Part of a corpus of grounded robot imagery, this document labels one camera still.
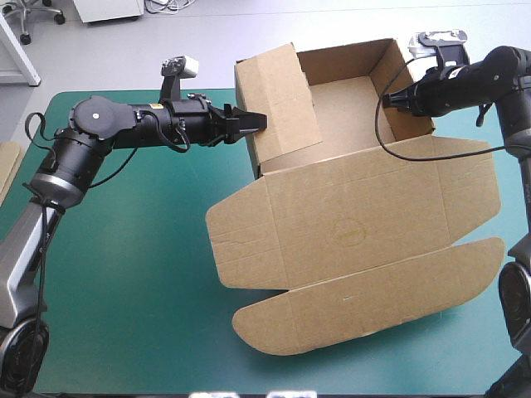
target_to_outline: green tabletop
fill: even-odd
[[[233,90],[202,92],[216,106],[234,103]],[[64,127],[71,106],[90,94],[131,104],[158,98],[155,90],[62,93],[50,102],[46,133]],[[481,130],[475,116],[472,109],[439,119],[438,134],[500,144],[494,111]],[[128,153],[113,152],[99,176]],[[21,184],[44,155],[29,149],[0,208],[0,237],[30,198]],[[495,159],[502,211],[464,240],[500,235],[509,246],[526,232],[519,168],[505,153]],[[232,330],[232,314],[275,292],[220,284],[204,218],[252,179],[243,141],[184,155],[146,148],[70,209],[49,251],[51,344],[36,391],[480,393],[516,359],[495,284],[459,308],[304,355],[248,347]]]

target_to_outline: office chair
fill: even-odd
[[[42,0],[42,6],[36,5],[36,2],[38,1],[39,0],[13,0],[6,2],[3,5],[2,13],[6,19],[13,15],[20,16],[20,25],[22,28],[20,42],[22,44],[30,44],[32,42],[32,37],[27,31],[27,14],[33,11],[42,11],[48,12],[49,14],[54,14],[53,19],[57,25],[62,25],[65,23],[63,11],[57,8],[51,8],[51,0]]]

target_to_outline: chair wheel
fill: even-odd
[[[63,14],[57,14],[53,17],[53,20],[56,22],[57,25],[62,25],[65,23],[66,19]]]
[[[30,35],[20,35],[20,42],[24,45],[30,44],[32,42],[32,37]]]

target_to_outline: cardboard box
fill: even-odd
[[[0,206],[11,187],[23,157],[23,151],[17,143],[0,143]]]
[[[403,65],[391,39],[287,45],[236,65],[239,105],[268,115],[248,142],[262,177],[213,206],[207,226],[224,285],[288,290],[236,312],[254,348],[291,355],[365,336],[462,304],[496,276],[500,239],[453,246],[499,211],[490,154],[409,163],[378,147],[378,96]],[[405,70],[395,88],[411,82]],[[487,148],[432,137],[430,119],[395,109],[379,121],[405,155]]]

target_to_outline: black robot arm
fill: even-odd
[[[266,128],[263,114],[229,104],[215,108],[204,95],[182,99],[179,81],[196,71],[197,62],[185,56],[165,61],[157,104],[92,96],[76,105],[68,125],[56,132],[27,184],[31,202],[0,242],[0,396],[21,396],[35,384],[48,329],[40,319],[44,303],[34,279],[40,266],[44,270],[46,248],[62,215],[83,200],[105,157],[113,149],[161,145],[182,153],[194,143],[235,143]]]
[[[520,163],[528,224],[531,226],[531,52],[501,46],[469,65],[463,31],[423,32],[411,43],[412,53],[437,57],[418,82],[384,95],[384,108],[394,107],[415,116],[437,117],[456,109],[479,107],[481,126],[492,104],[507,152]],[[515,261],[499,277],[499,296],[513,347],[520,359],[485,393],[488,398],[531,396],[531,236],[509,251]]]

